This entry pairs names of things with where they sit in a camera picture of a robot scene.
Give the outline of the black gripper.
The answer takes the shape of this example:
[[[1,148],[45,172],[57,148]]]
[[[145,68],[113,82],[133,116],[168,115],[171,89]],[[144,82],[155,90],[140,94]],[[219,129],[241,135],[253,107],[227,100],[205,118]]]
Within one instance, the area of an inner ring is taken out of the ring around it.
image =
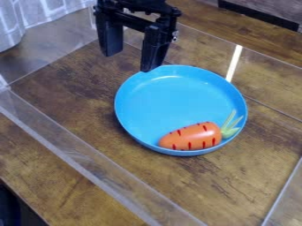
[[[161,65],[169,42],[163,29],[149,26],[151,22],[135,17],[135,12],[143,12],[145,15],[159,14],[156,23],[171,33],[176,30],[176,18],[181,12],[168,5],[165,0],[96,0],[96,32],[104,56],[111,57],[123,50],[124,26],[145,32],[140,71],[149,72]]]

